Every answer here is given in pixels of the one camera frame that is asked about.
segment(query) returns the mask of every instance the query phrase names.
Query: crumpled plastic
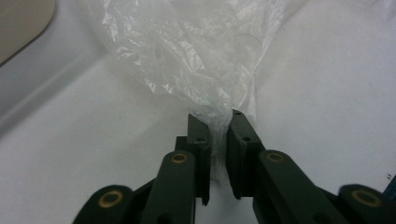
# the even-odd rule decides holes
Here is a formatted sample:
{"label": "crumpled plastic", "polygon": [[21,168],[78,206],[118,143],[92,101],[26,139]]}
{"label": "crumpled plastic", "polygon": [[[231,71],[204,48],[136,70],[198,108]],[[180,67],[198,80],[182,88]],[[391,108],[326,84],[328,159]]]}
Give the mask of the crumpled plastic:
{"label": "crumpled plastic", "polygon": [[226,180],[225,135],[232,109],[254,122],[256,67],[290,8],[303,1],[78,1],[131,76],[153,92],[175,96],[209,126],[212,177]]}

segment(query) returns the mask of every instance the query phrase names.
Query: plastic bag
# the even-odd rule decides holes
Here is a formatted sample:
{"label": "plastic bag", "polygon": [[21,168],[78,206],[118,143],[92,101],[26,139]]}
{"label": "plastic bag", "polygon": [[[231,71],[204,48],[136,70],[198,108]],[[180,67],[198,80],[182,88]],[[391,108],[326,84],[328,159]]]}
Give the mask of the plastic bag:
{"label": "plastic bag", "polygon": [[209,126],[212,177],[226,180],[225,134],[232,109],[254,121],[255,70],[284,19],[287,1],[78,1],[131,75],[153,92],[175,96]]}

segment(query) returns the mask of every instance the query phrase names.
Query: beige object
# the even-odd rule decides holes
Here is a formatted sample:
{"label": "beige object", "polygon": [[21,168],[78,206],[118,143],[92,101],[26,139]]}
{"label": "beige object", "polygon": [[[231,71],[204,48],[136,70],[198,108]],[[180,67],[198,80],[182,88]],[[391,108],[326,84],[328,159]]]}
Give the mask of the beige object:
{"label": "beige object", "polygon": [[55,0],[0,0],[0,63],[49,24]]}

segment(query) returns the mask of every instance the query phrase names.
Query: white surface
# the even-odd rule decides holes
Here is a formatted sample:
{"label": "white surface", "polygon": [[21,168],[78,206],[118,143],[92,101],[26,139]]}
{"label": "white surface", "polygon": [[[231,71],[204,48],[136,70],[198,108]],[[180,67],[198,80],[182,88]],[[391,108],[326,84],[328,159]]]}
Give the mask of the white surface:
{"label": "white surface", "polygon": [[[258,133],[319,186],[383,190],[396,171],[395,6],[309,2],[258,73]],[[0,68],[0,223],[71,223],[99,188],[153,178],[187,114],[116,66],[70,1]],[[196,223],[256,223],[212,183]]]}

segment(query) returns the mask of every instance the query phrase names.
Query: clear plastic bag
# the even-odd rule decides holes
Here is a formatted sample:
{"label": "clear plastic bag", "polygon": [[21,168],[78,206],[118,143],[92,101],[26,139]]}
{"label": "clear plastic bag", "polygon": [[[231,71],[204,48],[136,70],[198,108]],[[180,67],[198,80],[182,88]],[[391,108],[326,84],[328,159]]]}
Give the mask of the clear plastic bag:
{"label": "clear plastic bag", "polygon": [[175,96],[209,126],[212,177],[226,180],[225,134],[232,109],[254,122],[255,70],[285,19],[288,1],[78,1],[132,76],[153,92]]}

